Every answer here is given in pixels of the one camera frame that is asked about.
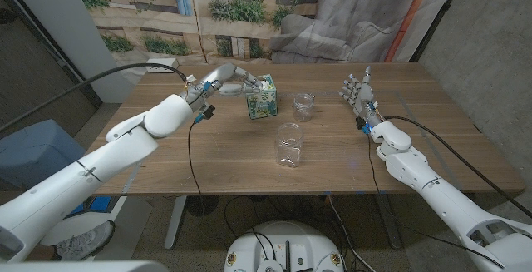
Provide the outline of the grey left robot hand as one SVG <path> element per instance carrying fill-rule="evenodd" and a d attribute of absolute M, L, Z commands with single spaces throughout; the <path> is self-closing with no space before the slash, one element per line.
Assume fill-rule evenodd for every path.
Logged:
<path fill-rule="evenodd" d="M 195 112 L 204 107 L 207 99 L 217 91 L 222 96 L 237 96 L 241 93 L 258 93 L 262 89 L 263 83 L 257 77 L 241 67 L 226 63 L 207 74 L 197 84 L 190 85 L 179 96 Z"/>

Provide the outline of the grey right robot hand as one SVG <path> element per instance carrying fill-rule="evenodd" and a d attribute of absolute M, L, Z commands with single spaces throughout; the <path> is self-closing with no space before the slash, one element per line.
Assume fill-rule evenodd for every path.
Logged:
<path fill-rule="evenodd" d="M 342 90 L 339 92 L 351 107 L 356 116 L 357 128 L 366 127 L 371 130 L 374 126 L 382 123 L 384 119 L 377 113 L 377 104 L 369 84 L 371 80 L 371 67 L 367 66 L 365 75 L 361 81 L 353 74 L 343 81 Z"/>

